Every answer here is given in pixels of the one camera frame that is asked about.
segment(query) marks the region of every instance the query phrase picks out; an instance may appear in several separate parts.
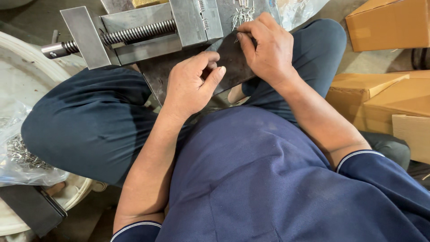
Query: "white plastic container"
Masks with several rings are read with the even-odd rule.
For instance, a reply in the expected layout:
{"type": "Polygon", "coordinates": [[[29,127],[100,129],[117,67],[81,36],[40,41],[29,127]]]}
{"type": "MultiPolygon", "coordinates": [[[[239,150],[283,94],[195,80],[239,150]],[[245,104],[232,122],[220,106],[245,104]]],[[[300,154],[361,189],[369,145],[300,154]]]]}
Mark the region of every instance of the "white plastic container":
{"type": "MultiPolygon", "coordinates": [[[[37,47],[0,32],[0,99],[14,98],[32,107],[53,87],[85,67],[79,56],[50,60],[37,47]]],[[[6,109],[5,105],[0,102],[0,109],[6,109]]],[[[54,198],[69,210],[85,198],[93,183],[91,179],[70,174],[66,187],[54,198]]],[[[0,236],[29,229],[0,199],[0,236]]]]}

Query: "metal workbench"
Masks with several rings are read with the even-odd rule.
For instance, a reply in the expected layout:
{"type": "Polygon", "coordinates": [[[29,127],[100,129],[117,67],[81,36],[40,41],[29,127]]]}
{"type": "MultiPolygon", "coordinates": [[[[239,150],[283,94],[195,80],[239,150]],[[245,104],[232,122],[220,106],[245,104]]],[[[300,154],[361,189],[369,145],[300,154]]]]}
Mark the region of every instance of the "metal workbench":
{"type": "MultiPolygon", "coordinates": [[[[109,14],[127,11],[134,8],[130,0],[101,1],[109,14]]],[[[269,12],[276,21],[281,24],[280,13],[276,0],[254,0],[254,4],[255,18],[262,12],[269,12]]],[[[254,73],[246,63],[245,56],[240,48],[240,43],[235,43],[236,32],[231,32],[233,14],[235,13],[236,8],[239,8],[238,3],[236,2],[233,4],[233,0],[217,0],[217,5],[224,38],[218,40],[211,46],[202,46],[196,49],[183,50],[137,63],[141,73],[145,77],[146,82],[160,105],[162,105],[166,99],[167,82],[170,70],[177,63],[204,50],[217,51],[221,56],[218,66],[225,66],[227,68],[226,75],[215,89],[214,95],[222,93],[255,77],[254,73]]]]}

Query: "clear plastic bag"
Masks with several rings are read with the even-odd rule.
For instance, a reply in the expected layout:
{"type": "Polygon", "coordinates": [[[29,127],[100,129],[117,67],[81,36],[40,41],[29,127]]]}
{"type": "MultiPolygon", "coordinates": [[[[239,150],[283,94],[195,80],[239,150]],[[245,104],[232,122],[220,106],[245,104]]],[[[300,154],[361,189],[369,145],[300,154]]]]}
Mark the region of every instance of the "clear plastic bag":
{"type": "Polygon", "coordinates": [[[65,181],[69,176],[68,172],[49,166],[29,152],[22,156],[22,150],[26,149],[20,139],[21,126],[31,108],[15,100],[1,101],[0,186],[13,184],[52,186],[65,181]]]}
{"type": "Polygon", "coordinates": [[[282,26],[293,30],[312,18],[329,0],[278,0],[282,26]]]}

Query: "fingernail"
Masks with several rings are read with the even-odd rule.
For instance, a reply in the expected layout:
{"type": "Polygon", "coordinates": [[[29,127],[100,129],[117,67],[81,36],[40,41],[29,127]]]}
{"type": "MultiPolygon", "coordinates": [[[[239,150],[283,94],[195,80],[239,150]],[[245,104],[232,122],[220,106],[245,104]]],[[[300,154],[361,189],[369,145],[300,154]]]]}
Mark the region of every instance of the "fingernail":
{"type": "Polygon", "coordinates": [[[224,75],[224,74],[225,74],[225,72],[226,72],[226,68],[225,68],[224,66],[222,66],[222,67],[221,67],[221,69],[219,69],[219,73],[220,73],[221,75],[224,75]]]}

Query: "brown cardboard box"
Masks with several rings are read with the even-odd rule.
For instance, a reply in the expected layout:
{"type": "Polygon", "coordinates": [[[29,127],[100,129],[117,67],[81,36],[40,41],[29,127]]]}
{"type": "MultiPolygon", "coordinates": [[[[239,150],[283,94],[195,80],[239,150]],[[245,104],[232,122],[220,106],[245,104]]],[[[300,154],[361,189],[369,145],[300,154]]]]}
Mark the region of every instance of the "brown cardboard box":
{"type": "Polygon", "coordinates": [[[430,118],[393,115],[393,133],[407,142],[412,160],[430,164],[430,118]]]}
{"type": "Polygon", "coordinates": [[[326,100],[358,130],[367,131],[363,103],[408,74],[351,74],[335,76],[326,100]]]}
{"type": "Polygon", "coordinates": [[[346,17],[354,51],[430,47],[430,0],[368,0],[346,17]]]}
{"type": "Polygon", "coordinates": [[[410,79],[430,79],[430,70],[391,72],[389,74],[409,74],[410,79]]]}
{"type": "Polygon", "coordinates": [[[364,103],[370,132],[393,135],[393,114],[430,117],[430,80],[405,79],[364,103]]]}

